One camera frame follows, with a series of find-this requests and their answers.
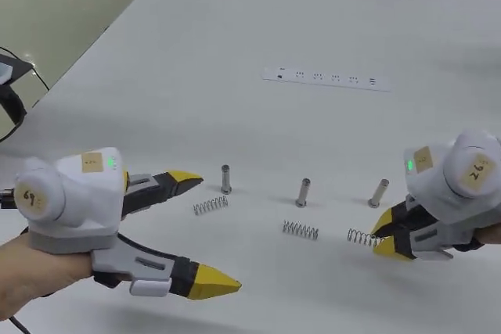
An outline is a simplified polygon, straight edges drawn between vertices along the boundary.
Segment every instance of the white tabletop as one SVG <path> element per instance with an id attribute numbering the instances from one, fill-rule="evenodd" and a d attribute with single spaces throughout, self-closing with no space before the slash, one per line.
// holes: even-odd
<path id="1" fill-rule="evenodd" d="M 499 25 L 498 0 L 135 0 L 0 151 L 54 160 L 112 145 L 132 173 L 202 174 L 122 232 L 243 288 L 192 302 L 86 281 L 18 318 L 33 334 L 498 330 L 501 247 L 399 263 L 346 234 L 404 198 L 405 147 L 465 127 L 501 135 Z M 267 66 L 386 77 L 392 90 L 263 81 Z M 18 162 L 0 159 L 0 183 Z M 196 217 L 194 203 L 219 196 L 224 163 L 230 206 Z M 373 210 L 364 202 L 381 178 L 391 183 Z M 284 219 L 318 227 L 319 240 L 283 235 Z M 23 224 L 3 213 L 0 240 Z"/>

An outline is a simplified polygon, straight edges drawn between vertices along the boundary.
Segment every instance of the handwritten number label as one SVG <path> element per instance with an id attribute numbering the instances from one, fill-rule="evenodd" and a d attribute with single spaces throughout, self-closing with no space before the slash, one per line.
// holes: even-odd
<path id="1" fill-rule="evenodd" d="M 25 191 L 23 197 L 26 201 L 28 201 L 30 203 L 31 207 L 34 205 L 35 196 L 34 196 L 33 192 Z"/>
<path id="2" fill-rule="evenodd" d="M 428 146 L 414 152 L 414 162 L 416 162 L 416 172 L 419 174 L 433 167 L 431 151 Z"/>
<path id="3" fill-rule="evenodd" d="M 17 207 L 34 214 L 41 214 L 47 207 L 47 199 L 42 192 L 32 189 L 26 183 L 19 183 L 14 188 L 14 200 Z"/>
<path id="4" fill-rule="evenodd" d="M 84 174 L 90 172 L 103 172 L 103 155 L 101 153 L 83 153 L 81 155 L 81 172 Z"/>
<path id="5" fill-rule="evenodd" d="M 477 153 L 474 161 L 463 174 L 461 183 L 469 189 L 479 191 L 495 168 L 496 162 L 482 153 Z"/>

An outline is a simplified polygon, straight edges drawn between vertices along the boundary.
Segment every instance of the coil spring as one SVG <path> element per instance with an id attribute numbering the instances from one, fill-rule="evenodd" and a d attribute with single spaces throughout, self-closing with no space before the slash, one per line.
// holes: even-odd
<path id="1" fill-rule="evenodd" d="M 209 199 L 208 201 L 204 203 L 198 203 L 196 205 L 193 205 L 193 211 L 195 212 L 195 215 L 201 215 L 208 213 L 209 211 L 216 210 L 216 209 L 221 209 L 222 207 L 227 207 L 228 204 L 228 199 L 226 196 L 220 196 L 215 199 Z"/>
<path id="2" fill-rule="evenodd" d="M 317 228 L 306 226 L 299 222 L 283 221 L 282 232 L 311 240 L 317 240 L 319 237 L 319 230 Z"/>
<path id="3" fill-rule="evenodd" d="M 355 244 L 362 244 L 364 246 L 376 247 L 383 241 L 383 239 L 372 234 L 361 232 L 356 228 L 350 228 L 348 230 L 348 241 L 354 242 Z"/>

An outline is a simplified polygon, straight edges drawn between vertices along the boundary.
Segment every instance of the power outlet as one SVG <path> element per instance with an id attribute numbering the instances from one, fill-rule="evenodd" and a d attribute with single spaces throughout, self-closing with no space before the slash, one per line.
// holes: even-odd
<path id="1" fill-rule="evenodd" d="M 390 91 L 390 85 L 385 80 L 376 79 L 374 76 L 362 77 L 354 74 L 343 75 L 291 68 L 266 68 L 261 73 L 261 77 L 264 80 L 270 81 L 297 82 L 301 84 L 353 88 L 375 92 Z"/>

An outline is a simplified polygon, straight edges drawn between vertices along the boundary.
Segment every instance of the metal shaft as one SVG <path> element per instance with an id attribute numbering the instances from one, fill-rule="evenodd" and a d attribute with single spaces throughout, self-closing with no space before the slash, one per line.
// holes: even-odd
<path id="1" fill-rule="evenodd" d="M 373 196 L 367 202 L 370 207 L 372 207 L 373 209 L 379 207 L 380 201 L 383 198 L 383 194 L 386 192 L 386 189 L 388 188 L 389 185 L 390 182 L 387 179 L 382 179 L 380 181 Z"/>
<path id="2" fill-rule="evenodd" d="M 232 186 L 229 184 L 229 166 L 227 164 L 221 167 L 222 171 L 222 187 L 221 192 L 224 195 L 229 195 L 232 192 Z"/>
<path id="3" fill-rule="evenodd" d="M 306 206 L 306 197 L 308 196 L 308 190 L 310 189 L 310 179 L 304 178 L 301 184 L 301 189 L 299 190 L 299 197 L 296 200 L 297 207 Z"/>

